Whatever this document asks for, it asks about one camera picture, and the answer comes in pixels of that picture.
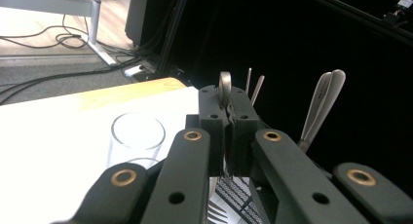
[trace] metal frame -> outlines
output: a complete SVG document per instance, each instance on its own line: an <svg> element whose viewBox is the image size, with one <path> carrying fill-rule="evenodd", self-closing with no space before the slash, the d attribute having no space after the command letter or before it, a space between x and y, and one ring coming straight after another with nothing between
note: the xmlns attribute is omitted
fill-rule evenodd
<svg viewBox="0 0 413 224"><path fill-rule="evenodd" d="M109 66L113 66L117 62L96 42L100 3L100 0L0 0L0 7L90 17L92 25L89 35L82 38Z"/></svg>

